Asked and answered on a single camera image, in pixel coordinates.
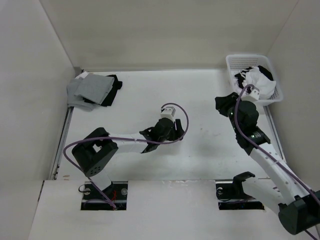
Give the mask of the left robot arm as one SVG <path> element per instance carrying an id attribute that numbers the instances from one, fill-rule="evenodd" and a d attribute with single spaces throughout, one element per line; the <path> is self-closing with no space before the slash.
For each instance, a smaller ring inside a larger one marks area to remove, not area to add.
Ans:
<path id="1" fill-rule="evenodd" d="M 174 142 L 181 138 L 185 131 L 181 120 L 174 121 L 161 118 L 155 126 L 131 135 L 112 135 L 103 127 L 95 129 L 86 139 L 108 137 L 78 143 L 71 151 L 84 175 L 96 185 L 95 193 L 100 199 L 108 199 L 112 195 L 112 180 L 106 166 L 116 154 L 147 154 L 156 150 L 159 143 Z"/>

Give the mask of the white tank top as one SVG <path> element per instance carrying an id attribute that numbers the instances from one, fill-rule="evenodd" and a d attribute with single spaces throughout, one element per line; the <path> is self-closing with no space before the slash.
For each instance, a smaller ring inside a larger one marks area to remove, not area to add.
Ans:
<path id="1" fill-rule="evenodd" d="M 259 90 L 259 99 L 269 99 L 275 91 L 276 82 L 270 80 L 265 74 L 263 74 L 259 67 L 253 67 L 245 73 L 245 80 L 242 84 L 244 87 L 247 85 L 253 85 Z"/>

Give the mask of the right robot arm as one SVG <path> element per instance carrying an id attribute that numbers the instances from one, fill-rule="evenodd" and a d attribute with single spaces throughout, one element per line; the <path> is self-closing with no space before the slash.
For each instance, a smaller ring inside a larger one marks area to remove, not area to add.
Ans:
<path id="1" fill-rule="evenodd" d="M 233 177 L 234 198 L 254 198 L 272 210 L 292 234 L 319 225 L 320 193 L 313 191 L 278 156 L 269 137 L 258 127 L 259 112 L 254 103 L 241 100 L 235 92 L 215 98 L 215 108 L 230 120 L 238 145 L 274 183 L 268 186 L 249 171 Z"/>

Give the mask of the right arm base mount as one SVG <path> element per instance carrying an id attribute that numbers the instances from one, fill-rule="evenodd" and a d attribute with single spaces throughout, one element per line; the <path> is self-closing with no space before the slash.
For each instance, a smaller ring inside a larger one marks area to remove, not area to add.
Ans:
<path id="1" fill-rule="evenodd" d="M 249 171 L 236 175 L 232 180 L 218 180 L 215 182 L 218 209 L 221 211 L 264 210 L 264 205 L 247 195 L 242 183 L 255 175 Z"/>

